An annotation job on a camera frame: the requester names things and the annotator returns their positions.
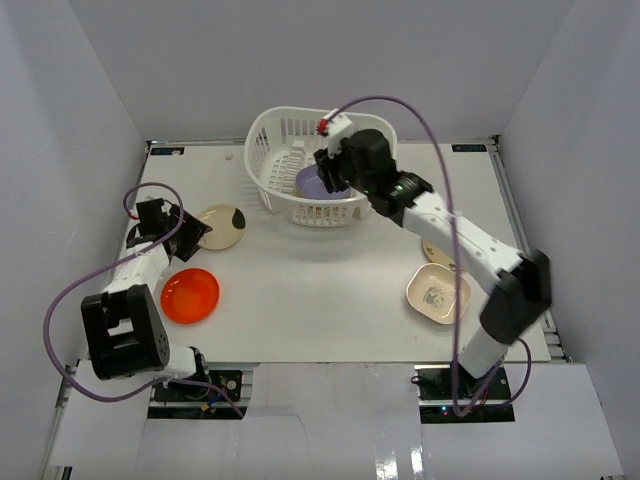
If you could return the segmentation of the purple square panda plate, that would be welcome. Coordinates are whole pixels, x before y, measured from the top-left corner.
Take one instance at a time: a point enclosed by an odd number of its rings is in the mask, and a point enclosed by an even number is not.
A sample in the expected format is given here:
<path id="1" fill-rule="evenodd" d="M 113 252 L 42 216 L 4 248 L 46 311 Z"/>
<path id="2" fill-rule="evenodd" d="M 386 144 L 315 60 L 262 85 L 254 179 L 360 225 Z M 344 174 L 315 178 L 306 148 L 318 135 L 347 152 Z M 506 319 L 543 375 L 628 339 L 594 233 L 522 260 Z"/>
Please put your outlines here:
<path id="1" fill-rule="evenodd" d="M 298 187 L 305 199 L 310 200 L 344 200 L 353 196 L 352 189 L 328 193 L 323 182 L 318 177 L 317 166 L 309 165 L 301 169 L 295 178 L 295 187 Z"/>

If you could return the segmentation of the beige round plate black spot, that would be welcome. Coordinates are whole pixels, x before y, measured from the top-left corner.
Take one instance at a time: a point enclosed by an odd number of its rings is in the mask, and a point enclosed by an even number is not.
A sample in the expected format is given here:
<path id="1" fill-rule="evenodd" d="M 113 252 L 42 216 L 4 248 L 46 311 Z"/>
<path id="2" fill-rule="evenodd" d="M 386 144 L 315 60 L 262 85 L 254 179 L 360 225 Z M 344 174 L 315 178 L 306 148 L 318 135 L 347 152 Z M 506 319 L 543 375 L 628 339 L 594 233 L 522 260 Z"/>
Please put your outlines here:
<path id="1" fill-rule="evenodd" d="M 245 215 L 233 205 L 213 205 L 199 213 L 197 218 L 211 228 L 199 241 L 199 247 L 202 249 L 210 251 L 228 249 L 235 245 L 245 233 Z"/>

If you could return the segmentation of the cream square panda plate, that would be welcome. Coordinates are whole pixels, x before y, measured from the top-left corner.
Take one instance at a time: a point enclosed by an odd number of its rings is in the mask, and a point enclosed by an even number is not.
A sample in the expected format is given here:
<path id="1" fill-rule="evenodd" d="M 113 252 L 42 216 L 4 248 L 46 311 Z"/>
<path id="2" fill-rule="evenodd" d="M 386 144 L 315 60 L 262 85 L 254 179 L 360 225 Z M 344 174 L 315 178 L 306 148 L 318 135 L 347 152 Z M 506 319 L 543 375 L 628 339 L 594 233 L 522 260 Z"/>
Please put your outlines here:
<path id="1" fill-rule="evenodd" d="M 422 265 L 406 287 L 409 305 L 441 325 L 455 323 L 455 272 L 437 263 Z"/>

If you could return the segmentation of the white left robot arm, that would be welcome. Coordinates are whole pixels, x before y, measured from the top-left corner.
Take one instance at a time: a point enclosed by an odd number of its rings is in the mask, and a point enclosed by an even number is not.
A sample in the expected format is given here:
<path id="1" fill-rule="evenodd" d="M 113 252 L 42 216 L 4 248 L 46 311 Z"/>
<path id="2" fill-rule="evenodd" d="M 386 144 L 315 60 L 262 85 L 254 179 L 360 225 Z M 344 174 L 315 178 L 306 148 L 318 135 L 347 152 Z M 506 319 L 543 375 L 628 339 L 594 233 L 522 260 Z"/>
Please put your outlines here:
<path id="1" fill-rule="evenodd" d="M 185 262 L 212 228 L 162 199 L 136 205 L 126 236 L 131 260 L 116 269 L 100 293 L 87 296 L 81 315 L 93 370 L 101 380 L 162 371 L 171 348 L 153 293 L 175 258 Z"/>

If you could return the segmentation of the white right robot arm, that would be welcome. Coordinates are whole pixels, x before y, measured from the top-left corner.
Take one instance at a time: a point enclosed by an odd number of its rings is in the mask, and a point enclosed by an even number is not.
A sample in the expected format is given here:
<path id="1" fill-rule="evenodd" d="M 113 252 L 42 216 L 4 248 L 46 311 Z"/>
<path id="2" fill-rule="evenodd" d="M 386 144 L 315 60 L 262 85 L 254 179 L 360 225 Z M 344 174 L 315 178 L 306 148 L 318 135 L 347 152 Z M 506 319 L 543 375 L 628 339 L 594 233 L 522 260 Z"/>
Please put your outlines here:
<path id="1" fill-rule="evenodd" d="M 352 188 L 362 193 L 379 215 L 436 245 L 485 291 L 480 325 L 451 374 L 459 396 L 477 397 L 488 385 L 490 369 L 550 309 L 549 258 L 539 250 L 525 254 L 452 215 L 428 182 L 397 168 L 380 131 L 332 133 L 321 125 L 319 133 L 327 145 L 314 159 L 328 192 Z"/>

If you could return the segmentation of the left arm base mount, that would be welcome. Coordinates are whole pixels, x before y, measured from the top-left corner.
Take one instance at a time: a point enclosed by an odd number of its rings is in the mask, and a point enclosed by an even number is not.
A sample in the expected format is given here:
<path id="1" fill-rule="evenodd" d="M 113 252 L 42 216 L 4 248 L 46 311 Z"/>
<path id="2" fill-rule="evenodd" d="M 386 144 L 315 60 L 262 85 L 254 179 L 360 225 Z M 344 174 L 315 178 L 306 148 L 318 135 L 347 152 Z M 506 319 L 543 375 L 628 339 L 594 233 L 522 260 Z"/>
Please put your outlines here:
<path id="1" fill-rule="evenodd" d="M 172 381 L 152 389 L 149 419 L 242 420 L 249 394 L 239 369 L 210 369 L 186 382 Z"/>

